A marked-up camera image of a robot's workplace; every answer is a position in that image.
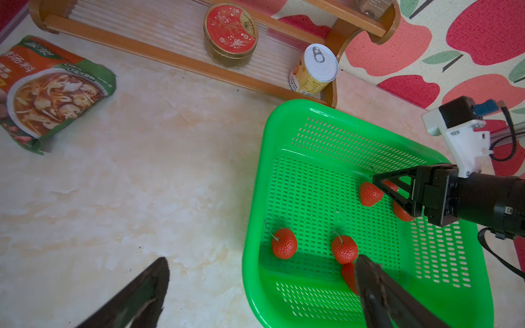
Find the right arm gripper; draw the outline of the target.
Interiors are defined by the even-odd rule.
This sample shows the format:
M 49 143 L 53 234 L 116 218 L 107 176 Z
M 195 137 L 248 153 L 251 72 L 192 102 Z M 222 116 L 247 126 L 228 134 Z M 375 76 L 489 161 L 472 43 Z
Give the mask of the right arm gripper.
M 424 214 L 430 224 L 445 227 L 457 221 L 451 200 L 458 172 L 449 163 L 424 165 L 375 174 L 372 183 L 412 217 Z M 399 191 L 385 185 L 385 180 L 395 183 Z M 415 201 L 409 194 L 414 192 Z M 369 257 L 358 256 L 355 278 L 367 327 L 448 326 Z

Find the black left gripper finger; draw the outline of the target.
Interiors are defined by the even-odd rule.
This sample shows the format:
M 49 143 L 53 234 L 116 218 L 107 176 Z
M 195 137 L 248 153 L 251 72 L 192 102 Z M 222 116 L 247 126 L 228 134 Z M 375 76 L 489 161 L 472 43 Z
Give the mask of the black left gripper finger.
M 156 259 L 80 327 L 156 327 L 164 308 L 170 270 Z

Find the green plastic basket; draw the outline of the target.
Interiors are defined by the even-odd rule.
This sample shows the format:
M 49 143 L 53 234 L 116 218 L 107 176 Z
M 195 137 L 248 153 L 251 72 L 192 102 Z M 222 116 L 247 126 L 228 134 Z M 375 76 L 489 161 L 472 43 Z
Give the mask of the green plastic basket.
M 376 173 L 444 163 L 437 151 L 306 100 L 267 121 L 243 252 L 247 300 L 264 327 L 364 327 L 360 299 L 332 254 L 333 230 L 451 327 L 492 327 L 494 306 L 478 228 L 401 221 L 383 197 L 362 206 Z M 274 256 L 274 233 L 295 234 L 295 255 Z

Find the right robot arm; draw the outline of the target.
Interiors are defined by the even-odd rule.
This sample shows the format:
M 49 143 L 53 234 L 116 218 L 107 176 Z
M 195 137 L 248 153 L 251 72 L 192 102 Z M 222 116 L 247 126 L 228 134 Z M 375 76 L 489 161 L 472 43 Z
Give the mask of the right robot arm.
M 485 233 L 499 239 L 524 236 L 524 180 L 515 176 L 469 173 L 456 165 L 421 165 L 376 174 L 373 184 L 412 217 L 448 226 L 465 220 L 483 226 L 477 239 L 485 250 Z M 368 327 L 445 327 L 370 258 L 361 255 L 355 279 Z

